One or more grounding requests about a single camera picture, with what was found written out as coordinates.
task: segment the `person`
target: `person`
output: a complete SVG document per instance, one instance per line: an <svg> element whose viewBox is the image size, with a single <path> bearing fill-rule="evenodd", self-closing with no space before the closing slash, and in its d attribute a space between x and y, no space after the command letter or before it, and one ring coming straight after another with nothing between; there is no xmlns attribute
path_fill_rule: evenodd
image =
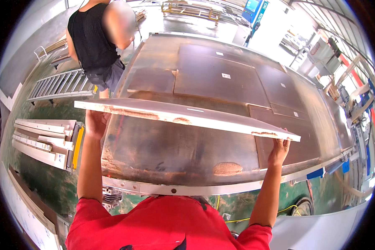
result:
<svg viewBox="0 0 375 250"><path fill-rule="evenodd" d="M268 170L246 228L235 239L219 212L201 197L148 197L127 214L102 206L101 150L109 113L86 110L86 134L74 222L66 239L72 249L269 249L275 224L282 164L290 140L274 140Z"/></svg>
<svg viewBox="0 0 375 250"><path fill-rule="evenodd" d="M109 2L89 0L71 15L66 31L70 57L80 63L90 82L98 87L100 98L110 97L108 90L115 91L125 69L116 47L124 50L135 39L132 8L123 1ZM133 17L121 14L120 8L132 12Z"/></svg>

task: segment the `blue machine panel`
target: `blue machine panel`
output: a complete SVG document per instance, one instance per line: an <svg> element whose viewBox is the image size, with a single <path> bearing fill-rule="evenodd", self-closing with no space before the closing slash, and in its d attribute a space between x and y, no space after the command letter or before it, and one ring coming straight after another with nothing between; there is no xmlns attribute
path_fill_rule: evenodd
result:
<svg viewBox="0 0 375 250"><path fill-rule="evenodd" d="M255 21L262 0L248 0L241 16L251 24Z"/></svg>

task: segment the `aluminum ladder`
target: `aluminum ladder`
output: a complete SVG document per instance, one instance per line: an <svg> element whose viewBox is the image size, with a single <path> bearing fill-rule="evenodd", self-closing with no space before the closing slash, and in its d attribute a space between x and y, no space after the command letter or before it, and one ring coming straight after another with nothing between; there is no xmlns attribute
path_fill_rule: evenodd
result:
<svg viewBox="0 0 375 250"><path fill-rule="evenodd" d="M36 82L27 101L35 105L35 101L49 100L53 104L55 98L95 95L97 86L87 82L82 69L46 77Z"/></svg>

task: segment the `hand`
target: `hand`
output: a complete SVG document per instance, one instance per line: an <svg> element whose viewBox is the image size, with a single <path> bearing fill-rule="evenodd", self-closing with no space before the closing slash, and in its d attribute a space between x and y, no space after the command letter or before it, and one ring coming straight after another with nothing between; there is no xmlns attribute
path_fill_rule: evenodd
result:
<svg viewBox="0 0 375 250"><path fill-rule="evenodd" d="M86 110L85 126L86 136L101 140L107 127L111 113Z"/></svg>
<svg viewBox="0 0 375 250"><path fill-rule="evenodd" d="M273 139L274 148L272 149L270 156L268 157L268 167L282 167L282 164L289 152L290 139Z"/></svg>

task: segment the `black tank top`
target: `black tank top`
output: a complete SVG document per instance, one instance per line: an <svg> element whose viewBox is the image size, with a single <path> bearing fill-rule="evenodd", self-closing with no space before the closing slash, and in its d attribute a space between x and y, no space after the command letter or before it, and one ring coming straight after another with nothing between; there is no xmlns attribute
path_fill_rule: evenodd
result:
<svg viewBox="0 0 375 250"><path fill-rule="evenodd" d="M106 36L102 17L107 4L100 3L85 12L76 11L68 21L76 55L84 70L109 67L118 58L115 44Z"/></svg>

